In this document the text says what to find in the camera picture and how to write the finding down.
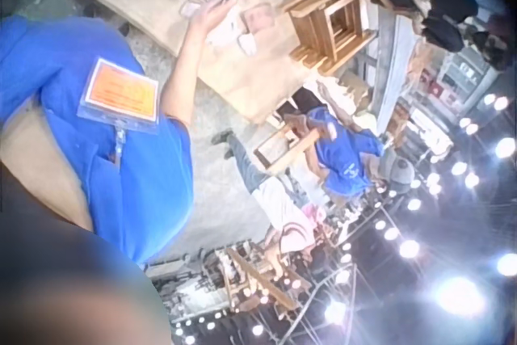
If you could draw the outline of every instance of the hand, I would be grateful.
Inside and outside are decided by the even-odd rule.
[[[207,35],[211,30],[219,26],[225,20],[232,7],[237,4],[237,0],[228,0],[218,5],[220,1],[211,0],[203,4],[192,16],[189,28]]]
[[[330,97],[329,88],[327,88],[325,86],[325,84],[323,84],[323,82],[316,81],[316,83],[317,83],[317,91],[320,93],[322,98],[326,101],[331,100],[332,98]]]

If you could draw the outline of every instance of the bright light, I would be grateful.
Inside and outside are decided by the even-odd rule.
[[[504,276],[517,275],[517,254],[506,254],[498,261],[498,271]]]
[[[493,104],[495,101],[495,95],[493,93],[490,93],[489,95],[486,95],[483,99],[486,105]]]
[[[472,317],[485,307],[476,285],[465,278],[453,278],[438,289],[438,304],[447,312]]]
[[[469,173],[465,177],[465,186],[468,187],[469,189],[472,189],[478,183],[479,183],[479,177],[477,175],[475,175],[474,173]]]
[[[262,325],[253,326],[252,331],[253,331],[253,334],[255,334],[257,337],[259,337],[264,332],[264,326],[262,326]]]
[[[331,301],[330,306],[325,310],[325,319],[330,323],[340,325],[343,323],[346,312],[347,305],[341,302]]]
[[[501,139],[495,147],[495,154],[498,158],[508,158],[515,152],[515,139],[505,137]]]
[[[464,117],[463,119],[460,120],[460,127],[465,128],[470,123],[472,123],[472,121],[468,117]]]
[[[403,258],[412,259],[418,252],[420,251],[420,244],[418,244],[415,240],[407,240],[401,244],[399,249],[399,253]]]
[[[433,196],[436,196],[437,194],[439,194],[440,192],[442,191],[442,187],[438,184],[436,185],[433,185],[431,187],[429,187],[429,192],[433,195]]]
[[[344,254],[341,258],[341,260],[339,260],[341,263],[349,263],[350,261],[352,260],[352,255],[350,254]]]
[[[465,129],[465,132],[467,133],[467,135],[473,135],[474,133],[477,132],[478,129],[479,129],[479,126],[477,124],[471,123]]]
[[[420,205],[422,205],[422,201],[419,200],[418,198],[413,198],[408,204],[407,204],[407,208],[409,210],[419,210],[420,209]]]
[[[345,284],[350,279],[350,272],[341,271],[336,275],[336,284]]]
[[[452,175],[462,175],[467,170],[467,164],[465,162],[456,162],[452,167]]]
[[[395,240],[398,236],[398,229],[397,228],[389,228],[385,233],[385,239],[391,242],[392,240]]]
[[[375,223],[375,229],[377,229],[377,230],[383,230],[385,227],[386,227],[386,221],[384,221],[384,220],[379,220],[378,222]]]
[[[439,174],[438,173],[430,173],[427,177],[427,186],[431,187],[436,185],[439,182]]]
[[[503,96],[495,100],[494,108],[496,111],[502,111],[506,107],[508,107],[508,99],[506,97]]]

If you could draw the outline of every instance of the blue shirt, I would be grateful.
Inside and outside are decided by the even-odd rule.
[[[329,169],[325,186],[341,196],[355,196],[372,185],[361,162],[360,153],[383,154],[383,145],[369,130],[355,133],[344,128],[326,107],[309,112],[315,120],[334,123],[338,136],[334,141],[320,139],[316,143],[318,161]]]
[[[182,124],[160,115],[158,133],[127,132],[119,171],[109,160],[114,128],[77,116],[98,57],[144,73],[123,36],[100,19],[4,19],[0,124],[36,93],[57,144],[81,180],[95,233],[143,263],[187,223],[193,201],[190,138]]]

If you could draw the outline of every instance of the light fixture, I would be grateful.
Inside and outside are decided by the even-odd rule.
[[[517,254],[506,254],[498,261],[498,271],[504,276],[517,275]]]
[[[457,277],[444,282],[437,291],[438,304],[447,312],[472,317],[485,307],[485,301],[476,285]]]
[[[343,323],[346,313],[347,305],[341,302],[331,301],[329,307],[325,310],[325,319],[330,323],[340,325]]]
[[[407,208],[409,210],[419,210],[420,205],[422,205],[422,201],[418,198],[413,198],[411,201],[407,204]]]
[[[341,257],[341,260],[339,260],[341,263],[349,263],[352,260],[352,255],[350,254],[344,254]]]
[[[341,271],[336,275],[336,284],[345,284],[350,279],[350,272]]]
[[[391,242],[392,240],[395,240],[398,236],[398,229],[397,228],[389,228],[385,233],[385,239]]]
[[[467,170],[465,162],[456,162],[451,169],[452,175],[462,175]]]
[[[467,127],[472,121],[468,117],[464,117],[460,120],[460,127],[465,128]]]
[[[473,135],[474,133],[477,132],[478,129],[479,129],[479,126],[476,123],[471,123],[465,129],[465,132],[467,133],[467,135]]]
[[[493,93],[490,93],[490,94],[485,96],[483,101],[485,102],[485,105],[490,105],[490,104],[494,103],[495,95]]]
[[[508,99],[506,97],[503,96],[495,100],[494,109],[496,111],[502,111],[506,107],[508,107]]]
[[[399,253],[403,258],[412,259],[420,251],[420,245],[415,240],[406,240],[399,248]]]
[[[257,337],[259,337],[264,332],[264,326],[262,325],[256,325],[253,326],[253,329],[251,330],[253,334],[255,334]]]
[[[436,196],[436,195],[437,195],[437,194],[439,194],[441,191],[442,191],[442,187],[441,187],[439,184],[436,184],[436,185],[433,185],[433,186],[429,187],[429,192],[430,192],[433,196]]]
[[[479,183],[479,177],[475,175],[474,173],[469,173],[465,177],[465,186],[469,189],[472,189],[473,187],[477,186]]]
[[[383,230],[385,227],[386,227],[386,221],[384,221],[384,220],[379,220],[378,222],[375,223],[375,229],[377,229],[377,230]]]
[[[515,152],[515,139],[511,137],[505,137],[501,139],[498,145],[495,147],[495,154],[498,158],[508,158]]]
[[[438,173],[430,173],[427,176],[427,186],[431,187],[436,185],[439,182],[439,174]]]

